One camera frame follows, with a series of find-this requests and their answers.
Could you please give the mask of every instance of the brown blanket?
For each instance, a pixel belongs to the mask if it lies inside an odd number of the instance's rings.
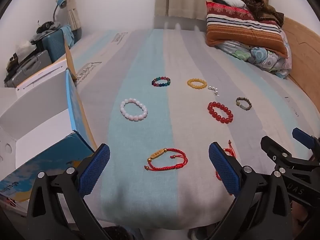
[[[275,21],[280,27],[284,22],[284,14],[277,12],[269,0],[242,0],[248,7],[249,11],[258,21],[271,20]]]

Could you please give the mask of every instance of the orange pillow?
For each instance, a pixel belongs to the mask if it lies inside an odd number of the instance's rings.
[[[246,9],[207,1],[207,44],[215,46],[228,40],[263,47],[288,58],[276,22],[258,22]]]

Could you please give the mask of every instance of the green beaded bracelet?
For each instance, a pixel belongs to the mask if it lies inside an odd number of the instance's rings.
[[[249,106],[245,107],[245,106],[241,105],[239,101],[246,101],[249,104]],[[250,110],[252,107],[252,104],[250,103],[249,99],[247,99],[247,98],[237,98],[236,104],[237,104],[237,106],[239,106],[240,108],[242,108],[243,110],[246,110],[246,111]]]

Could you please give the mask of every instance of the mattress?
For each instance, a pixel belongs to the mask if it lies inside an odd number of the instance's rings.
[[[85,197],[99,220],[139,228],[183,229],[221,220],[234,197],[216,178],[209,145],[231,140],[241,165],[270,174],[274,163],[260,148],[268,135],[292,153],[308,159],[311,151],[292,138],[292,130],[320,135],[320,115],[308,96],[290,80],[208,47],[204,33],[179,30],[94,33],[71,50],[78,72],[77,90],[97,145],[106,143],[110,161],[93,192]],[[170,86],[154,87],[156,77]],[[199,78],[212,90],[193,89]],[[245,97],[245,111],[236,98]],[[136,98],[148,109],[139,122],[120,112],[124,99]],[[217,122],[207,110],[217,101],[233,113],[233,122]],[[130,114],[141,114],[133,104]],[[226,114],[217,110],[221,116]],[[181,169],[147,171],[147,158],[159,149],[177,148],[188,163]],[[178,162],[165,153],[156,167]]]

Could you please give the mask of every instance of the pale pink beaded bracelet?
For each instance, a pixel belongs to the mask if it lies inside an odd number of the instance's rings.
[[[143,110],[143,113],[140,114],[140,115],[129,115],[126,110],[124,109],[124,106],[128,103],[135,103],[137,106],[139,106],[142,110]],[[144,118],[147,117],[148,115],[148,110],[146,108],[146,106],[141,103],[140,101],[136,100],[135,98],[129,98],[129,99],[125,99],[124,101],[121,102],[120,104],[120,111],[122,113],[122,115],[126,118],[126,119],[129,119],[130,121],[141,121],[143,120]]]

